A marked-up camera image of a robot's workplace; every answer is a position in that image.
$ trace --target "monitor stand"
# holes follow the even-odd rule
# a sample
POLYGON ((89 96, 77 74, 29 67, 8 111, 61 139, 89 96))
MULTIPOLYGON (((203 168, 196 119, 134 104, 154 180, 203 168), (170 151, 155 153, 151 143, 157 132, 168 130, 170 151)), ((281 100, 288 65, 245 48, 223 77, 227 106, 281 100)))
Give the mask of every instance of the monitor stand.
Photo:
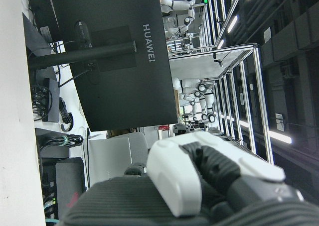
POLYGON ((107 58, 127 53, 136 53, 135 41, 35 57, 28 61, 28 67, 31 70, 44 69, 55 65, 107 58))

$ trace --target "desk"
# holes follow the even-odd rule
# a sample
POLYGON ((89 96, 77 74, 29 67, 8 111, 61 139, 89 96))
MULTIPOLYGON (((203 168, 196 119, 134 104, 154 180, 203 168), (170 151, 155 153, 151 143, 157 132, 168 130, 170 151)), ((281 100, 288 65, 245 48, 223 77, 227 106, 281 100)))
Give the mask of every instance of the desk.
POLYGON ((0 1, 1 225, 44 226, 21 0, 0 1))

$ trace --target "black monitor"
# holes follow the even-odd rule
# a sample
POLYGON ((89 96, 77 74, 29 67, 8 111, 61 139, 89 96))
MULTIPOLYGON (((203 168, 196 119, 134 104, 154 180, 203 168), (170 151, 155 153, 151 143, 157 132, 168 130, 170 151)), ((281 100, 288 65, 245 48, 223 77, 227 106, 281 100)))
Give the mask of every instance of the black monitor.
POLYGON ((52 0, 66 51, 135 41, 137 52, 70 64, 92 131, 177 122, 159 0, 52 0), (90 41, 81 42, 79 25, 90 41))

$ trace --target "humanoid robot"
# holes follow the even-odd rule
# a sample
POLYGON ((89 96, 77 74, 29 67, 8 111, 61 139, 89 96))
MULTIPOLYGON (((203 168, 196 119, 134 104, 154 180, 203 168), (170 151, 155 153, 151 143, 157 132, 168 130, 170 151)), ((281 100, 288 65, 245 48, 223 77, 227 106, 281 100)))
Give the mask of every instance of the humanoid robot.
POLYGON ((173 88, 178 90, 180 99, 189 101, 193 106, 193 120, 196 120, 197 107, 196 102, 199 99, 201 105, 201 119, 203 122, 208 123, 209 127, 217 127, 218 122, 216 121, 216 115, 213 111, 214 105, 214 93, 205 84, 201 83, 198 78, 186 78, 179 80, 173 78, 173 88))
POLYGON ((173 10, 188 10, 188 17, 184 19, 184 25, 165 30, 166 38, 172 38, 178 34, 183 35, 188 31, 189 25, 195 19, 195 1, 196 0, 160 0, 162 13, 169 13, 173 10))

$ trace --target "fluorescent light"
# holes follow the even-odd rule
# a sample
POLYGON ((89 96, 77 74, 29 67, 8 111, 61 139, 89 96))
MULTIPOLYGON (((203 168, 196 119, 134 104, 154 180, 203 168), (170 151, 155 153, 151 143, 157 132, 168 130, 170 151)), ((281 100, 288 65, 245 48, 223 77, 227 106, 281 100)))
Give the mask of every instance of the fluorescent light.
POLYGON ((236 15, 234 18, 233 18, 233 21, 231 21, 228 29, 227 29, 227 33, 230 33, 230 31, 233 29, 233 27, 235 26, 236 22, 238 20, 238 15, 236 15))
POLYGON ((291 139, 291 137, 286 136, 286 135, 282 135, 280 133, 277 133, 277 132, 274 132, 274 131, 271 131, 271 130, 269 131, 269 136, 274 138, 274 139, 283 141, 283 142, 285 142, 287 144, 293 143, 293 140, 291 139))
MULTIPOLYGON (((245 122, 245 121, 239 121, 239 123, 242 125, 242 126, 244 126, 244 127, 249 127, 249 124, 247 123, 247 122, 245 122)), ((280 140, 280 141, 282 141, 282 142, 285 142, 285 143, 287 143, 287 144, 291 144, 291 143, 293 143, 293 140, 291 139, 291 137, 289 137, 289 136, 286 136, 286 135, 282 135, 282 134, 280 134, 280 133, 277 133, 277 132, 274 132, 274 131, 269 131, 269 136, 271 137, 271 138, 274 138, 274 139, 277 139, 277 140, 280 140)))
POLYGON ((248 124, 247 122, 245 122, 245 121, 240 120, 240 121, 239 121, 239 124, 241 124, 241 125, 244 126, 244 127, 249 128, 249 124, 248 124))
MULTIPOLYGON (((217 114, 217 113, 214 112, 214 114, 217 114)), ((223 114, 221 114, 220 116, 221 116, 221 118, 223 118, 223 119, 225 118, 223 114)), ((227 118, 227 120, 230 120, 230 117, 229 117, 229 116, 227 116, 226 118, 227 118)), ((234 121, 234 120, 235 120, 234 118, 231 118, 231 121, 234 121)))
POLYGON ((220 41, 220 43, 219 43, 219 45, 218 45, 217 49, 220 49, 220 48, 221 48, 221 46, 223 46, 223 44, 224 44, 224 39, 222 39, 222 40, 220 41))

